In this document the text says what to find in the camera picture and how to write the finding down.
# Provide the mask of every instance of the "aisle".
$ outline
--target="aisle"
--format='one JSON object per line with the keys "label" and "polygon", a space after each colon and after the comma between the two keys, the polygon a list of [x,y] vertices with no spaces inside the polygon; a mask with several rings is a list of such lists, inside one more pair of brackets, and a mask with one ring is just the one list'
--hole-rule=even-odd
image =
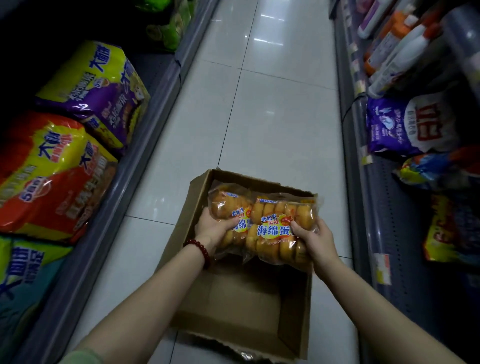
{"label": "aisle", "polygon": [[[154,272],[190,181],[207,169],[325,197],[349,265],[346,180],[328,0],[221,0],[70,342]],[[235,363],[170,331],[150,363]],[[317,278],[309,363],[357,363],[352,322]]]}

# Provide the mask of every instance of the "bottle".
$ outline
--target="bottle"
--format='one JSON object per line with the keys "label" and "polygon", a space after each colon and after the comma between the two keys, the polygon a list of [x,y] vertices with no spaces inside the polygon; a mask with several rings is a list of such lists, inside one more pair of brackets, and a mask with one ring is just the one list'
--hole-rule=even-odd
{"label": "bottle", "polygon": [[378,78],[378,76],[380,75],[380,73],[383,72],[384,68],[387,67],[390,62],[393,60],[393,58],[395,58],[395,56],[408,44],[410,43],[412,40],[420,37],[423,32],[425,32],[425,29],[427,29],[430,25],[432,25],[433,23],[437,23],[441,17],[443,13],[443,8],[439,7],[437,8],[436,10],[428,13],[428,14],[425,14],[423,17],[422,17],[422,23],[418,26],[416,26],[415,28],[413,28],[413,30],[408,33],[401,41],[400,43],[395,47],[395,49],[390,53],[390,55],[387,57],[387,59],[383,62],[380,70],[378,70],[377,72],[375,72],[372,77],[370,77],[370,84],[373,84],[375,82],[375,80]]}
{"label": "bottle", "polygon": [[373,0],[357,0],[357,11],[365,14],[372,7]]}
{"label": "bottle", "polygon": [[365,19],[360,24],[357,34],[362,39],[367,39],[372,31],[385,17],[394,0],[375,0],[370,10],[368,10]]}
{"label": "bottle", "polygon": [[390,32],[392,26],[396,23],[403,23],[405,19],[415,11],[415,6],[408,4],[402,11],[395,11],[393,15],[388,19],[388,22],[384,25],[379,35],[372,42],[368,50],[363,55],[363,60],[366,61],[372,53],[377,49],[385,36]]}
{"label": "bottle", "polygon": [[439,31],[440,26],[434,23],[425,30],[423,35],[410,41],[378,75],[375,82],[368,88],[368,95],[372,98],[383,97],[397,79],[419,60],[430,40],[435,38]]}
{"label": "bottle", "polygon": [[400,41],[410,33],[412,27],[418,20],[416,16],[409,15],[403,23],[394,24],[390,32],[388,32],[377,49],[365,62],[365,72],[368,76],[372,76],[377,69],[382,66],[382,63],[387,59],[388,55],[395,49]]}

